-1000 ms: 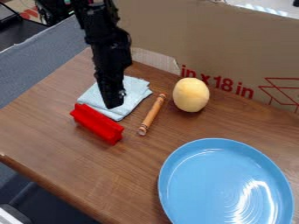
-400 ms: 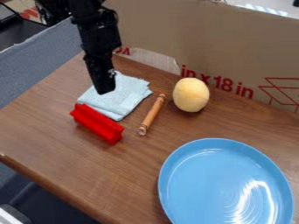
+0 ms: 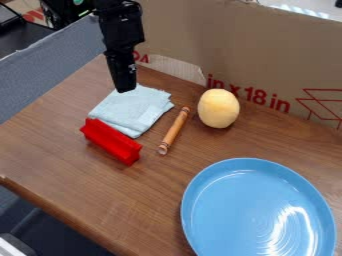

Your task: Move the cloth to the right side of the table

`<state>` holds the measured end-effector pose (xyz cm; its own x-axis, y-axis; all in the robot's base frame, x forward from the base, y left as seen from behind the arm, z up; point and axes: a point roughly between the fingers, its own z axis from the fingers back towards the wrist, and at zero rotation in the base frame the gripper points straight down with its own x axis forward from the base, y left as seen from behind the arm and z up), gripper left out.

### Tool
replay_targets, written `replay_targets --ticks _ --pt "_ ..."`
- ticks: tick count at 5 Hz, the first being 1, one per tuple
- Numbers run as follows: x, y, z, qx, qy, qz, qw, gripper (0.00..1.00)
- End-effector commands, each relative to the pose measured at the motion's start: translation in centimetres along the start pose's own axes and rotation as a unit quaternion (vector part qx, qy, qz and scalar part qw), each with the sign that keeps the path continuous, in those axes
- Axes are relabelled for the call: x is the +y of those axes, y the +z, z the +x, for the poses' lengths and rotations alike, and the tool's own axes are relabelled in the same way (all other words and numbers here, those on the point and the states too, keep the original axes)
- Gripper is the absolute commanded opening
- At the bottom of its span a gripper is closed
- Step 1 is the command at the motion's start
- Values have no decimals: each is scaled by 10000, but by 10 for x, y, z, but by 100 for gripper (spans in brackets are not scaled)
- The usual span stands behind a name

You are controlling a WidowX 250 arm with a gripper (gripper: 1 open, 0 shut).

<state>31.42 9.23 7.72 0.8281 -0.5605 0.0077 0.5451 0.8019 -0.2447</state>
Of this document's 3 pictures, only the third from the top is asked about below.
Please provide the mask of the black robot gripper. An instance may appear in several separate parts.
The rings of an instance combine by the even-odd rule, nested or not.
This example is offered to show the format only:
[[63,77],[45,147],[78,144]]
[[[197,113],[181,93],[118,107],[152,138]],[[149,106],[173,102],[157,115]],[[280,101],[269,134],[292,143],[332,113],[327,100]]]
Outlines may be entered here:
[[115,55],[106,55],[109,69],[119,92],[129,92],[137,88],[137,64],[134,48],[146,41],[142,22],[144,10],[140,3],[98,3],[97,16],[103,34],[106,52],[123,55],[123,87],[121,62]]

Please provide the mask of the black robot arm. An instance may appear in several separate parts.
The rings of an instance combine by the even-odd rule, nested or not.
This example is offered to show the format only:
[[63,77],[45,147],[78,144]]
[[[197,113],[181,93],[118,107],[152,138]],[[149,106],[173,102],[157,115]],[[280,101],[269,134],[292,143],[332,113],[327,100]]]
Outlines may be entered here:
[[145,42],[142,6],[136,0],[95,0],[106,60],[119,93],[137,88],[136,46]]

